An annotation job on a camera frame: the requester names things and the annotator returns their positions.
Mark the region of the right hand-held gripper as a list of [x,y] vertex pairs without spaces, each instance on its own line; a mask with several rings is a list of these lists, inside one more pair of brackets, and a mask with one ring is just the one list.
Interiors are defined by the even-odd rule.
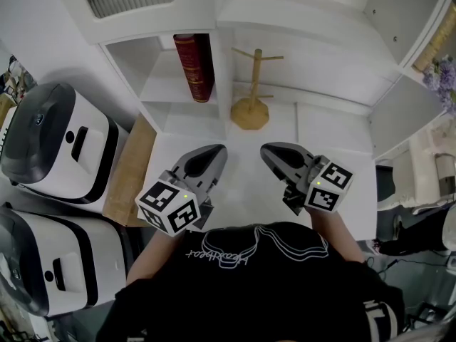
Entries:
[[295,184],[286,187],[283,197],[295,214],[304,207],[334,213],[354,180],[354,172],[345,165],[323,155],[314,158],[295,143],[265,143],[260,155],[279,180]]

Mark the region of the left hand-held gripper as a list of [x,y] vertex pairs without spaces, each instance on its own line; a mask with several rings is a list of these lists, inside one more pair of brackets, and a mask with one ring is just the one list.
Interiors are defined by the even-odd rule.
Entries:
[[184,154],[172,172],[164,171],[135,198],[145,221],[171,237],[190,226],[202,229],[214,206],[206,192],[192,189],[183,179],[208,190],[218,183],[227,158],[224,145],[206,145]]

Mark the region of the dark red hardcover book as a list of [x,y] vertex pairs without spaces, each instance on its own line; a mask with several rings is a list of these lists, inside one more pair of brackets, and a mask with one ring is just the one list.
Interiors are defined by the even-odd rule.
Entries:
[[173,39],[193,100],[206,103],[215,82],[209,34],[175,34]]

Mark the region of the white shelf cubby with book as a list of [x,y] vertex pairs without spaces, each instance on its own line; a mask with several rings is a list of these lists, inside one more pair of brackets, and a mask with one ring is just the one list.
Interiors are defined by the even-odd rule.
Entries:
[[100,48],[139,101],[195,103],[171,34],[108,42]]

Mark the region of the person's right forearm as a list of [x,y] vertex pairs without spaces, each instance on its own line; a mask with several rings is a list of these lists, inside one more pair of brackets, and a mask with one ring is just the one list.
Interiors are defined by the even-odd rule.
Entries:
[[307,207],[313,230],[318,232],[346,260],[364,263],[366,258],[339,213]]

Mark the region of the person's left forearm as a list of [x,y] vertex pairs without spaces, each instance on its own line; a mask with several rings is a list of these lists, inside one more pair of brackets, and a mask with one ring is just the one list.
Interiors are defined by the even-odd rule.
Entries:
[[157,230],[130,268],[126,285],[129,286],[140,279],[153,278],[172,256],[183,236],[181,233],[171,237]]

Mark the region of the wooden mug tree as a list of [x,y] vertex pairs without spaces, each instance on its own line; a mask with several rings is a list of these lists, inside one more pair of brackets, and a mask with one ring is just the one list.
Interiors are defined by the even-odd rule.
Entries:
[[232,106],[230,118],[242,130],[260,130],[269,122],[268,106],[261,99],[273,98],[273,95],[258,94],[261,64],[265,61],[284,60],[284,57],[263,56],[260,48],[256,48],[253,54],[235,47],[232,47],[232,51],[252,59],[253,66],[249,92]]

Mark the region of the wooden board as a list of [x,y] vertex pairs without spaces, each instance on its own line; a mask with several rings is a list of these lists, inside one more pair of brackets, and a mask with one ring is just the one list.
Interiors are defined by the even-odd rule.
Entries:
[[148,226],[138,217],[135,198],[143,188],[156,136],[146,118],[139,115],[110,181],[102,215],[124,227]]

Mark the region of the white machine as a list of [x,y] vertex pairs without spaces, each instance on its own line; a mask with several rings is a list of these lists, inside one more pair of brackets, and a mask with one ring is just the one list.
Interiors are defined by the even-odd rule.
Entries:
[[394,193],[377,203],[379,211],[411,208],[417,215],[456,201],[456,118],[444,115],[387,155]]

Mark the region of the person's shirt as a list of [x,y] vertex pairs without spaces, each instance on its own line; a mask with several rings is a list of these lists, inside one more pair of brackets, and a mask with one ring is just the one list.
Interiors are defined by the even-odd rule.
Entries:
[[164,266],[116,294],[96,342],[387,342],[400,289],[290,222],[188,232]]

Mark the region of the white and black robot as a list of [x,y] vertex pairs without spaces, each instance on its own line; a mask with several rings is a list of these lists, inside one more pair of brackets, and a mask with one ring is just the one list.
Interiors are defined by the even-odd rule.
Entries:
[[67,83],[32,88],[0,131],[0,173],[35,195],[101,213],[128,132]]
[[107,221],[0,207],[0,285],[28,313],[105,304],[126,276],[119,232]]

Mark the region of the purple artificial flowers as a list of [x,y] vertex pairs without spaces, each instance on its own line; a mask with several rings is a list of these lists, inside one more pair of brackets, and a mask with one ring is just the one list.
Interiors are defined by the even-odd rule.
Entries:
[[433,59],[424,70],[423,83],[437,96],[445,112],[456,117],[456,59],[450,55]]

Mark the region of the golden textured ornament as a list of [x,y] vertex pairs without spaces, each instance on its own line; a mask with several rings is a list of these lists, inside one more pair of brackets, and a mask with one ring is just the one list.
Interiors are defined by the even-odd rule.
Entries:
[[449,39],[451,33],[456,28],[456,4],[452,2],[447,10],[437,31],[430,39],[427,46],[415,60],[413,69],[417,73],[422,73],[435,59],[438,51]]

